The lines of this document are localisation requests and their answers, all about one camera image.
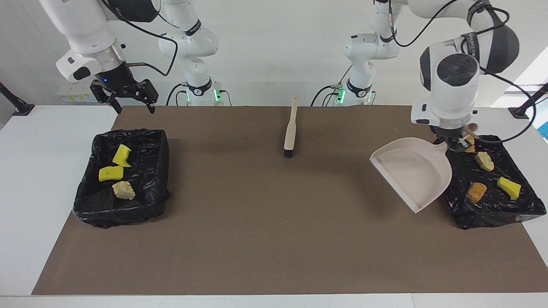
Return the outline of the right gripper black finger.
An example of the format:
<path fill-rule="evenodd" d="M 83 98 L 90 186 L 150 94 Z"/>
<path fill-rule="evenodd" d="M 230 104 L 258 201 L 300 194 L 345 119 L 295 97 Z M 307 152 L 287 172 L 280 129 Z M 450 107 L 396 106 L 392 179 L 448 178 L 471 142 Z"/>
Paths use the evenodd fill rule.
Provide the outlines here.
<path fill-rule="evenodd" d="M 98 103 L 106 104 L 112 107 L 117 114 L 122 113 L 122 106 L 117 100 L 116 92 L 112 92 L 110 95 L 107 95 L 100 83 L 91 83 L 90 90 Z"/>
<path fill-rule="evenodd" d="M 149 113 L 154 114 L 158 101 L 158 92 L 151 80 L 145 79 L 136 84 L 136 100 L 144 103 Z"/>

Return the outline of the beige plastic dustpan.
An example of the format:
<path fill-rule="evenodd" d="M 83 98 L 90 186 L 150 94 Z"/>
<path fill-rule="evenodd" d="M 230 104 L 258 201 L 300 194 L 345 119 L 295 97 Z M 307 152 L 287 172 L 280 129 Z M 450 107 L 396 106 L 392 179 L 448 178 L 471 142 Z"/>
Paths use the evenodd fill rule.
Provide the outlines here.
<path fill-rule="evenodd" d="M 446 156 L 448 144 L 429 138 L 405 137 L 373 152 L 372 165 L 413 213 L 421 212 L 446 191 L 452 168 Z"/>

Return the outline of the brown cork-like lump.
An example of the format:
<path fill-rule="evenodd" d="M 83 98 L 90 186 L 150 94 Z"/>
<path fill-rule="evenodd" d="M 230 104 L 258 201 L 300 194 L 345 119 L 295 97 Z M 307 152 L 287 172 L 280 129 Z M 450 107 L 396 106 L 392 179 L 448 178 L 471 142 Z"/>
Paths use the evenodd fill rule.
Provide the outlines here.
<path fill-rule="evenodd" d="M 487 186 L 483 183 L 472 183 L 467 190 L 467 197 L 470 203 L 476 204 L 481 201 L 487 192 Z"/>

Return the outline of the all yellow sponge piece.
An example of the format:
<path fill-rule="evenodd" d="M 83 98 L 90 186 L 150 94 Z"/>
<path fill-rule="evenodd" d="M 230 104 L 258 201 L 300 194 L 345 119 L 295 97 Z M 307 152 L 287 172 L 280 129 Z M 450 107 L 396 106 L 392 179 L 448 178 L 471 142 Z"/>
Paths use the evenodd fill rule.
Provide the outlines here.
<path fill-rule="evenodd" d="M 131 149 L 124 145 L 120 144 L 116 150 L 115 156 L 112 158 L 112 162 L 118 166 L 123 166 L 124 168 L 131 168 L 131 165 L 127 162 Z"/>

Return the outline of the small green sponge piece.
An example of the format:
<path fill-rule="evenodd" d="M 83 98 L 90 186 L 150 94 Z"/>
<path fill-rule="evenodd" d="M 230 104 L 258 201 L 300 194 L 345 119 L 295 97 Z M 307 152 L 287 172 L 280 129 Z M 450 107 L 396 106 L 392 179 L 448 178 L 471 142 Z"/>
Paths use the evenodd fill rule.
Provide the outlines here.
<path fill-rule="evenodd" d="M 509 198 L 511 200 L 517 200 L 519 198 L 522 188 L 521 184 L 515 183 L 514 181 L 511 181 L 507 178 L 500 177 L 497 180 L 497 185 L 509 195 Z"/>

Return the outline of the green and yellow sponge piece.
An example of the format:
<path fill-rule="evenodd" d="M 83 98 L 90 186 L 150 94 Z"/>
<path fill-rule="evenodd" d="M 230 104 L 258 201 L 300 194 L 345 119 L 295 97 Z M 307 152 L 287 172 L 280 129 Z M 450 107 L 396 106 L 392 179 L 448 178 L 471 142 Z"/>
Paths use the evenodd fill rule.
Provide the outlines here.
<path fill-rule="evenodd" d="M 123 166 L 105 166 L 98 171 L 98 181 L 122 180 L 124 171 Z"/>

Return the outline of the beige hand brush black bristles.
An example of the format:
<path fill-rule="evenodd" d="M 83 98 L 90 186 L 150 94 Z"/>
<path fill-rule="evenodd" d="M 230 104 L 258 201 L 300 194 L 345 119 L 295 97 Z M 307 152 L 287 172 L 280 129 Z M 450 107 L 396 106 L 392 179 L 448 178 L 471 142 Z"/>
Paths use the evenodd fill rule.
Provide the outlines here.
<path fill-rule="evenodd" d="M 296 114 L 299 106 L 299 98 L 295 96 L 292 101 L 290 109 L 290 118 L 286 127 L 286 134 L 284 138 L 284 156 L 291 158 L 295 148 L 296 139 Z"/>

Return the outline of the bin lined with black bag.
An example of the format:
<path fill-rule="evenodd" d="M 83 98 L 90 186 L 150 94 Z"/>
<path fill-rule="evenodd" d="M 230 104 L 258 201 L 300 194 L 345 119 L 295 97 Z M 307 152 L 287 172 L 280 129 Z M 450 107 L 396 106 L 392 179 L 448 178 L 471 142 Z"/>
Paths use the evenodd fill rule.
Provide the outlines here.
<path fill-rule="evenodd" d="M 477 164 L 474 153 L 446 152 L 452 179 L 444 191 L 447 209 L 459 228 L 500 227 L 526 222 L 547 213 L 545 204 L 515 164 L 502 144 L 475 143 L 476 153 L 487 152 L 494 162 L 494 170 L 487 171 Z M 506 178 L 521 185 L 519 196 L 511 200 L 508 193 L 497 185 L 499 178 Z M 474 183 L 486 186 L 483 197 L 473 203 L 468 189 Z"/>
<path fill-rule="evenodd" d="M 120 146 L 130 150 L 121 182 L 135 192 L 131 200 L 115 195 L 118 180 L 100 181 L 99 171 L 113 162 Z M 98 228 L 131 225 L 165 211 L 170 170 L 170 147 L 164 130 L 113 130 L 96 135 L 84 175 L 77 187 L 72 212 L 81 222 Z"/>

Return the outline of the white cardboard box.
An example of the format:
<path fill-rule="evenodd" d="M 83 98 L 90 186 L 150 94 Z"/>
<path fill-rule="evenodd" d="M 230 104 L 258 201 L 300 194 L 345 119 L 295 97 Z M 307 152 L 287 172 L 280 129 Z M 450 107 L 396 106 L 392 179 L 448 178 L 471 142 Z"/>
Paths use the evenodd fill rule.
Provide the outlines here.
<path fill-rule="evenodd" d="M 62 83 L 57 89 L 59 99 L 68 104 L 98 104 L 90 89 L 91 82 Z"/>

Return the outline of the brown table mat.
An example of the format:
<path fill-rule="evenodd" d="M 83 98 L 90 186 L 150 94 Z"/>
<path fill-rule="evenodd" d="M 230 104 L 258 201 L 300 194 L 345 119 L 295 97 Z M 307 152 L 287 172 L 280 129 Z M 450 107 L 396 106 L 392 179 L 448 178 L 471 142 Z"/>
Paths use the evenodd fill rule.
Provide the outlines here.
<path fill-rule="evenodd" d="M 162 129 L 166 212 L 108 229 L 67 219 L 35 295 L 548 292 L 521 224 L 461 230 L 442 199 L 415 214 L 370 163 L 432 140 L 409 107 L 125 107 L 114 129 Z"/>

